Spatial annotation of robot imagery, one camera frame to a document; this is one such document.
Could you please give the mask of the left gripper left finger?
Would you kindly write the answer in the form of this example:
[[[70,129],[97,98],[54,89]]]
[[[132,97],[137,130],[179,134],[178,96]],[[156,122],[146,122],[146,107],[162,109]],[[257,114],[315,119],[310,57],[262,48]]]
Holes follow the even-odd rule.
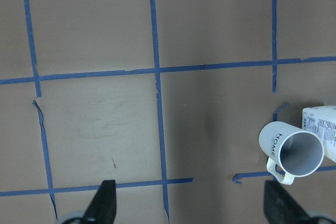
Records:
[[[82,223],[113,224],[116,212],[116,182],[104,180],[86,209]]]

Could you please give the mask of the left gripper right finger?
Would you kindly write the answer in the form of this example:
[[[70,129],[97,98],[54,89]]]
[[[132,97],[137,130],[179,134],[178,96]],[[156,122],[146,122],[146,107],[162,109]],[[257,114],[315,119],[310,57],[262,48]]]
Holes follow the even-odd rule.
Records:
[[[264,184],[264,215],[271,224],[315,223],[289,193],[274,180]]]

